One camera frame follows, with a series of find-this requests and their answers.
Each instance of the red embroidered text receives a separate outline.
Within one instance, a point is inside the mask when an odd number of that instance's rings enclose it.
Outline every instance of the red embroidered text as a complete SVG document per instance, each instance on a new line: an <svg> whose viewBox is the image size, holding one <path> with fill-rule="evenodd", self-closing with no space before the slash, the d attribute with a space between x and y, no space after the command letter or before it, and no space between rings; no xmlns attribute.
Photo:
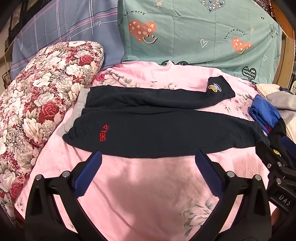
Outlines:
<svg viewBox="0 0 296 241"><path fill-rule="evenodd" d="M106 140L106 132L108 130L109 126L104 125L103 130L100 132L100 141L105 141Z"/></svg>

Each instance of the black line on fabric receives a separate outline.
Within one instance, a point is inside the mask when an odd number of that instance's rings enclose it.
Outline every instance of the black line on fabric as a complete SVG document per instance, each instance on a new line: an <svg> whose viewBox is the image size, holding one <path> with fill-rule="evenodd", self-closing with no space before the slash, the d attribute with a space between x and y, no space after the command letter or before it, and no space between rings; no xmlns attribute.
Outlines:
<svg viewBox="0 0 296 241"><path fill-rule="evenodd" d="M114 8L117 8L117 7L113 7L113 8L110 8L109 10L102 11L102 12L107 12L107 11L110 11L111 9L114 9ZM91 18L91 17L95 16L95 15L98 14L98 13L101 13L101 12L97 12L97 13L95 13L94 15L88 17L88 18ZM50 45L51 43L53 43L53 42L56 41L57 39L62 38L64 35L66 35L66 34L69 33L69 32L70 32L70 30L69 30L68 32L64 33L62 36L60 36L60 37L56 38L55 40L51 41L48 45ZM39 51L33 53L33 54L30 55L29 57L26 57L26 58L23 58L23 59L19 60L18 62L20 62L20 61L22 61L22 60L24 60L24 59L28 59L28 58L32 57L33 55L35 55L35 54L38 53L38 52L39 52Z"/></svg>

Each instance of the yellow smiley face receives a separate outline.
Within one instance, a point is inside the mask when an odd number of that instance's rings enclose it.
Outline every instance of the yellow smiley face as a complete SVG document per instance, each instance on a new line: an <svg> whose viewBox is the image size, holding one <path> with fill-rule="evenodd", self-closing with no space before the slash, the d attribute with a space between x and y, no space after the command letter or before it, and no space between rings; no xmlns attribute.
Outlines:
<svg viewBox="0 0 296 241"><path fill-rule="evenodd" d="M274 153L280 155L280 153L277 150L274 150Z"/></svg>
<svg viewBox="0 0 296 241"><path fill-rule="evenodd" d="M209 89L216 92L216 93L218 92L217 88L213 85L209 85Z"/></svg>

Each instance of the white heart outline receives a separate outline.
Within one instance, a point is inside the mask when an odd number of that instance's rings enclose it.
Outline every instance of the white heart outline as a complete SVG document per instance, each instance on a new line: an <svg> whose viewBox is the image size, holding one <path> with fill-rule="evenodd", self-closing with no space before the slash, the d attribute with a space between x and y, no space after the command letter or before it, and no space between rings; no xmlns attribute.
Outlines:
<svg viewBox="0 0 296 241"><path fill-rule="evenodd" d="M207 41L205 41L204 39L201 39L201 40L200 40L200 45L201 45L202 48L203 48L204 46L207 45Z"/></svg>

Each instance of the blue folded cloth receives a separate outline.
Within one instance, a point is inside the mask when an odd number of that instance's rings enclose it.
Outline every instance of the blue folded cloth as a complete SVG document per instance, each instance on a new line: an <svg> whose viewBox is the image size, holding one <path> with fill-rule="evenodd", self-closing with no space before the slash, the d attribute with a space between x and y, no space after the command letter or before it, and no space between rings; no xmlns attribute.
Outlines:
<svg viewBox="0 0 296 241"><path fill-rule="evenodd" d="M260 95L256 95L253 103L249 109L250 116L257 121L262 129L269 133L269 128L273 128L274 125L281 118L280 113L274 108L271 103L269 103L266 99L262 98Z"/></svg>

